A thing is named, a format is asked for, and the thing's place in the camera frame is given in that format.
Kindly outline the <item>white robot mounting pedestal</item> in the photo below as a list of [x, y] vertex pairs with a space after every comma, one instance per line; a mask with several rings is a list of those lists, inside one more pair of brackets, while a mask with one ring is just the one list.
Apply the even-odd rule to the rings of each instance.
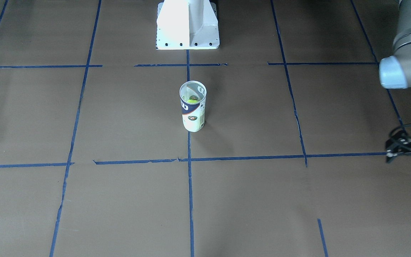
[[218, 49], [215, 0], [164, 0], [158, 4], [156, 49]]

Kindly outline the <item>clear tennis ball can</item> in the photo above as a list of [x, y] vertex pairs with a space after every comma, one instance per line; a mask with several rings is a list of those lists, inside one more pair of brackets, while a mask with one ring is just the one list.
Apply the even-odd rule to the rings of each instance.
[[[206, 87], [196, 80], [190, 80], [179, 89], [182, 107], [182, 122], [187, 131], [195, 133], [204, 126], [204, 113], [207, 99]], [[188, 104], [188, 99], [199, 100], [198, 104]]]

